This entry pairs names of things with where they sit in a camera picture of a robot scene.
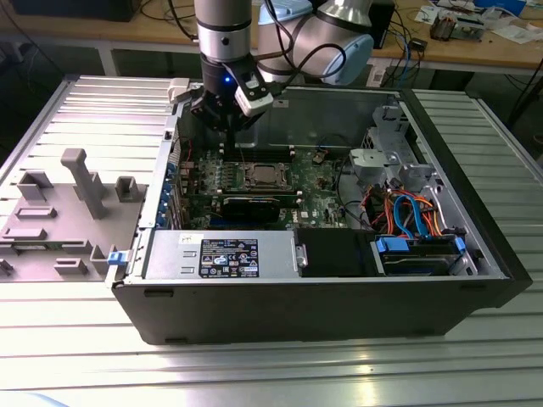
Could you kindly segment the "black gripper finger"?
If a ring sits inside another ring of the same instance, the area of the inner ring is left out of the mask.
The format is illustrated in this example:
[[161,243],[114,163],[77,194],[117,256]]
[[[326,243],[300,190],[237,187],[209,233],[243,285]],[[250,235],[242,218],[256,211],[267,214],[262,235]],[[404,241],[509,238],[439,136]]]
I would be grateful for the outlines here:
[[255,116],[245,116],[244,114],[234,114],[232,116],[232,152],[235,153],[237,151],[237,134],[240,131],[246,131],[248,130],[258,119],[260,116],[257,114]]
[[226,151],[232,151],[232,115],[230,107],[217,96],[204,88],[190,92],[190,111],[206,129],[220,134]]

